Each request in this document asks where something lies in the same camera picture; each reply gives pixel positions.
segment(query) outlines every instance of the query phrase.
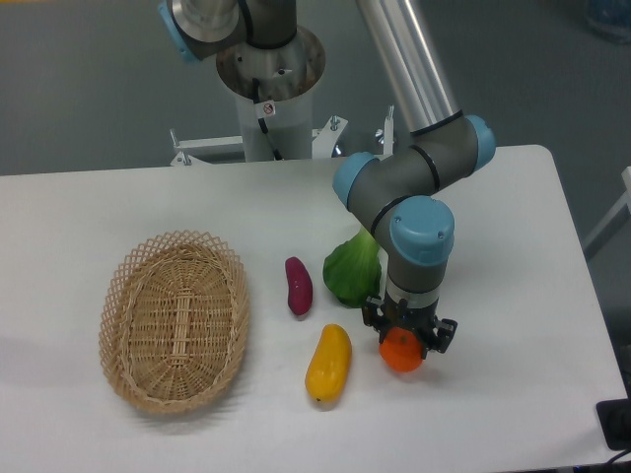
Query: purple sweet potato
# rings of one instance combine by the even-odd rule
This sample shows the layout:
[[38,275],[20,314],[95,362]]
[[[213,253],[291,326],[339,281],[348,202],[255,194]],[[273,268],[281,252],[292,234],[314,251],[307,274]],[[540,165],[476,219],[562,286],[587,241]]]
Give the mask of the purple sweet potato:
[[303,262],[296,256],[285,261],[289,293],[287,305],[296,316],[305,315],[314,301],[314,284]]

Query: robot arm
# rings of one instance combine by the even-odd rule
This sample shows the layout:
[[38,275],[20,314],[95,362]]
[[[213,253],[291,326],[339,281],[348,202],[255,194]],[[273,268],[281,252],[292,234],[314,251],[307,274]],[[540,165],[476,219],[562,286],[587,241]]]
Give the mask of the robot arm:
[[363,307],[380,333],[410,331],[428,351],[444,353],[457,324],[436,307],[454,246],[454,216],[430,196],[471,175],[495,154],[495,138],[477,116],[463,116],[413,0],[357,0],[403,111],[414,144],[380,161],[356,154],[333,188],[388,255],[386,293]]
[[[418,0],[357,4],[414,144],[383,161],[368,153],[349,157],[333,188],[388,255],[385,296],[366,301],[364,322],[380,333],[380,342],[392,327],[410,331],[425,358],[428,351],[444,353],[456,332],[454,321],[436,316],[454,216],[430,196],[491,161],[495,138],[481,118],[464,116],[457,106]],[[295,0],[165,0],[160,12],[184,59],[220,53],[220,77],[241,97],[289,102],[321,76],[321,45],[297,27]],[[289,140],[280,147],[269,139],[269,148],[304,141],[306,149],[291,154],[309,156],[311,122],[305,123],[286,129]],[[260,128],[267,134],[264,122]],[[252,135],[255,150],[265,148],[259,135]],[[273,159],[269,150],[266,156]]]

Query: orange fruit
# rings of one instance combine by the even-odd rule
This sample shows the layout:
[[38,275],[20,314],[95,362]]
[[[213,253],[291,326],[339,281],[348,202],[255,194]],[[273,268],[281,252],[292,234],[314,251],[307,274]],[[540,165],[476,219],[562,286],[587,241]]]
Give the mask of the orange fruit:
[[423,346],[408,330],[392,327],[379,353],[387,365],[396,372],[412,372],[421,366]]

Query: blue joint cap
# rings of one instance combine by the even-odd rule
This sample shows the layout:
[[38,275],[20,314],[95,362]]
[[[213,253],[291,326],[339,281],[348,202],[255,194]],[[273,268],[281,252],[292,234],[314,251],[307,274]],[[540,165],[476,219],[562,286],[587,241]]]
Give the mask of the blue joint cap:
[[177,51],[179,51],[179,55],[186,63],[191,62],[200,62],[197,57],[190,51],[188,45],[179,34],[177,30],[177,26],[175,25],[174,19],[171,16],[171,12],[169,11],[169,7],[167,6],[167,2],[164,1],[158,6],[158,12],[160,12],[160,16],[162,17],[163,22],[165,22],[165,26],[171,35],[171,39],[174,41],[175,46],[177,47]]
[[355,179],[364,166],[374,160],[378,161],[371,153],[355,153],[349,156],[335,173],[333,177],[333,190],[347,209],[348,197],[351,194],[353,182],[355,182]]
[[467,115],[465,118],[473,125],[473,129],[477,135],[477,163],[473,170],[477,171],[488,165],[493,159],[497,142],[495,141],[493,130],[486,126],[482,118],[477,115]]
[[396,206],[390,219],[390,238],[405,259],[419,266],[447,262],[454,248],[454,214],[441,201],[424,195]]

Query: woven basket rim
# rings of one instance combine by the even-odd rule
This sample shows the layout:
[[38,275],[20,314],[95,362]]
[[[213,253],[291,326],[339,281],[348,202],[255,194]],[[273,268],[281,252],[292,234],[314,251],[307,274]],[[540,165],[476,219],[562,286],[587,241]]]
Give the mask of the woven basket rim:
[[[223,276],[230,295],[230,334],[223,365],[208,385],[190,397],[153,397],[137,384],[132,374],[129,344],[135,302],[161,267],[175,262],[185,263],[191,258],[196,259],[196,262],[208,262],[204,256],[214,258],[214,267]],[[188,231],[149,238],[125,257],[110,282],[100,332],[100,353],[104,373],[117,394],[146,411],[182,412],[198,407],[224,391],[240,367],[248,321],[249,296],[245,283],[245,269],[239,256],[224,241],[208,233]]]

